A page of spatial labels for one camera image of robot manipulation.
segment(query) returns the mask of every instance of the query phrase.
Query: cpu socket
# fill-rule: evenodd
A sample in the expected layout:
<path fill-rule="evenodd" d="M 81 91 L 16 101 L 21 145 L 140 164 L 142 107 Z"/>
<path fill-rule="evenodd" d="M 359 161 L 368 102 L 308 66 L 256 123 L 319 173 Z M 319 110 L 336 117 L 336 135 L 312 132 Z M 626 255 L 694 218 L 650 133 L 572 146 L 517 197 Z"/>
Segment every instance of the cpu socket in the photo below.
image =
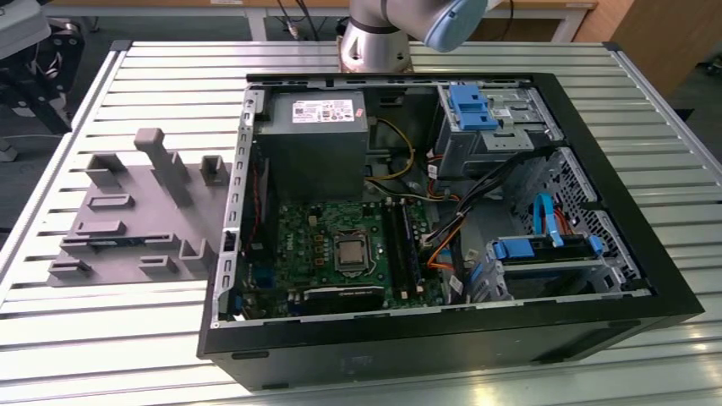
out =
<path fill-rule="evenodd" d="M 345 277 L 357 277 L 368 272 L 368 236 L 363 231 L 336 234 L 333 251 L 336 272 Z"/>

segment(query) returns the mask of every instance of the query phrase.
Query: metal work table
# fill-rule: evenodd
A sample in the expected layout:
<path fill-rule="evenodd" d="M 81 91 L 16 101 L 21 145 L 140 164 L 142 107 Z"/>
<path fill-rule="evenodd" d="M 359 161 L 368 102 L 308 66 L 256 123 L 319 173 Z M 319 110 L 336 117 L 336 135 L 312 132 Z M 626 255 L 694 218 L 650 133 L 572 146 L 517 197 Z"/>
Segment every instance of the metal work table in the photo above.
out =
<path fill-rule="evenodd" d="M 117 151 L 124 163 L 144 161 L 132 134 L 160 127 L 165 147 L 181 151 L 184 162 L 207 154 L 229 162 L 245 74 L 332 72 L 336 47 L 136 42 L 117 49 L 0 254 L 0 403 L 722 402 L 722 171 L 620 52 L 584 44 L 493 43 L 440 56 L 412 47 L 417 71 L 558 75 L 706 313 L 567 365 L 248 398 L 221 370 L 195 357 L 204 282 L 50 288 L 46 269 L 90 182 L 78 172 L 89 154 Z"/>

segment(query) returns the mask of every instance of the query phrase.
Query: power supply label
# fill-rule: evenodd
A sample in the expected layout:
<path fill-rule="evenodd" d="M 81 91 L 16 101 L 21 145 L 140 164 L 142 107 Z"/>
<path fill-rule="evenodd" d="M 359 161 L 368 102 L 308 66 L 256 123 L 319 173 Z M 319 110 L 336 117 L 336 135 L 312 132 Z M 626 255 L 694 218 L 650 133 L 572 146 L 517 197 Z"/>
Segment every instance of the power supply label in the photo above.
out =
<path fill-rule="evenodd" d="M 351 100 L 299 100 L 293 103 L 293 124 L 352 122 Z"/>

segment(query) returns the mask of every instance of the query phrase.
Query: green circuit board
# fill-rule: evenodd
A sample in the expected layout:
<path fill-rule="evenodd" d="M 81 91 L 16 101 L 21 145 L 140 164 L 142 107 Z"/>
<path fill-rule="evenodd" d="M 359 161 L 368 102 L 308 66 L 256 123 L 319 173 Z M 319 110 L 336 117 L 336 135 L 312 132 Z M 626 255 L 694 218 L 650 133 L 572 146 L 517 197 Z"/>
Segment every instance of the green circuit board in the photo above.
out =
<path fill-rule="evenodd" d="M 437 277 L 423 281 L 423 293 L 407 299 L 395 297 L 383 230 L 383 203 L 323 203 L 284 205 L 279 212 L 276 262 L 272 270 L 272 298 L 265 301 L 264 318 L 293 315 L 288 309 L 288 293 L 324 286 L 372 285 L 384 288 L 384 309 L 403 309 L 441 304 L 441 285 Z M 427 216 L 421 204 L 405 207 L 413 234 L 428 233 Z M 369 269 L 344 274 L 337 270 L 333 239 L 357 235 L 368 241 Z"/>

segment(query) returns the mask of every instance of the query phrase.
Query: wooden desk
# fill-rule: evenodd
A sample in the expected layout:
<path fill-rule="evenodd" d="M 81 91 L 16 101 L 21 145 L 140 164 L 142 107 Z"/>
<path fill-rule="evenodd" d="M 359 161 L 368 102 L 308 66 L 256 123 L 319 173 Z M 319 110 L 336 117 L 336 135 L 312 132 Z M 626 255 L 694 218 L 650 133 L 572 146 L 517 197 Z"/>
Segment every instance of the wooden desk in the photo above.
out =
<path fill-rule="evenodd" d="M 293 0 L 281 0 L 288 14 L 301 16 Z M 320 17 L 348 15 L 348 0 L 305 0 L 309 14 Z M 505 0 L 484 19 L 508 19 Z M 513 20 L 559 20 L 552 42 L 571 42 L 587 11 L 596 0 L 513 0 Z M 276 0 L 54 0 L 42 7 L 48 16 L 243 16 L 253 41 L 267 41 L 265 17 L 283 15 Z"/>

